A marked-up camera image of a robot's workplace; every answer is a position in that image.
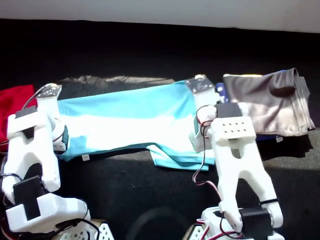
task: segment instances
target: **fabric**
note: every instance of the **fabric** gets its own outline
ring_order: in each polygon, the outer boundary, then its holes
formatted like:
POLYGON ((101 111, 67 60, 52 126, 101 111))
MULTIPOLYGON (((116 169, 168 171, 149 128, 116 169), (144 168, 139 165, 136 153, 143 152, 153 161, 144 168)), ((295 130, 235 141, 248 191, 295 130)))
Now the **fabric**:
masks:
MULTIPOLYGON (((189 140, 196 113, 195 101, 183 81, 174 84, 120 91, 58 101, 69 133, 70 159, 121 149, 146 148, 156 166, 195 170, 203 152, 189 140)), ((214 164, 212 150, 206 164, 214 164)))
POLYGON ((301 136, 314 129, 304 77, 295 68, 267 75, 223 76, 230 102, 248 104, 257 134, 301 136))
MULTIPOLYGON (((35 93, 33 85, 15 86, 0 91, 0 143, 7 140, 8 117, 21 110, 28 99, 35 93)), ((36 105, 32 100, 29 107, 36 105)), ((8 145, 0 146, 0 151, 6 152, 8 145)))

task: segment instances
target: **red cloth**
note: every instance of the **red cloth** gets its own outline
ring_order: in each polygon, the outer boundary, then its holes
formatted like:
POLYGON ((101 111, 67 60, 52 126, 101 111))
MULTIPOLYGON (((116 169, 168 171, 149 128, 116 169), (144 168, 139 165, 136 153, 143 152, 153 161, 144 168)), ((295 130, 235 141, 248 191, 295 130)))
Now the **red cloth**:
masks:
MULTIPOLYGON (((8 117, 21 110, 28 99, 35 93, 33 85, 15 86, 0 91, 0 143, 7 140, 8 117)), ((28 107, 36 105, 33 99, 28 107)), ((0 151, 6 151, 8 145, 0 146, 0 151)))

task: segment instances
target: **light blue shirt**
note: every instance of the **light blue shirt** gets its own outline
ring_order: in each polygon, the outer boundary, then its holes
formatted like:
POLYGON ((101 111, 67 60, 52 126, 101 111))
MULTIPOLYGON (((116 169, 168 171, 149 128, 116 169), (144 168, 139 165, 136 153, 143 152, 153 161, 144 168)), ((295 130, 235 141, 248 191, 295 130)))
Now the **light blue shirt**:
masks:
MULTIPOLYGON (((203 152, 189 140, 196 105, 184 81, 130 91, 58 101, 61 119, 68 128, 70 159, 121 149, 146 148, 156 166, 196 170, 203 152)), ((206 164, 214 164, 207 150, 206 164)))

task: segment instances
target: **white wire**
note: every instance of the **white wire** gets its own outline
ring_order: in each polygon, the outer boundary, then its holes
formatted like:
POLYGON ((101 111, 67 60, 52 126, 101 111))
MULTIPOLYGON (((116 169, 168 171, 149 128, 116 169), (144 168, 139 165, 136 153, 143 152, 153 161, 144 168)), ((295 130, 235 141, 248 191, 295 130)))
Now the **white wire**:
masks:
POLYGON ((48 83, 42 87, 40 87, 23 105, 22 109, 25 109, 26 107, 28 107, 29 103, 32 101, 32 99, 34 99, 35 97, 37 97, 45 88, 50 88, 56 86, 55 83, 48 83))

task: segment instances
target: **perforated white base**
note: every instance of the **perforated white base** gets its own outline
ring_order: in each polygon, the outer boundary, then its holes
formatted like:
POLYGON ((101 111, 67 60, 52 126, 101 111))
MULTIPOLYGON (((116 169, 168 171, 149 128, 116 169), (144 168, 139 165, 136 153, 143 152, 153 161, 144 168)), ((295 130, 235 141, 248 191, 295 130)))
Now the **perforated white base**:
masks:
POLYGON ((188 240, 199 240, 204 232, 204 228, 201 225, 197 225, 191 234, 191 236, 188 238, 188 240))
MULTIPOLYGON (((99 227, 100 237, 98 240, 115 240, 111 230, 106 223, 102 223, 99 227)), ((97 231, 90 225, 80 222, 76 227, 65 232, 60 240, 96 240, 97 231)))
POLYGON ((100 237, 98 240, 115 240, 108 224, 102 223, 99 229, 100 229, 100 237))

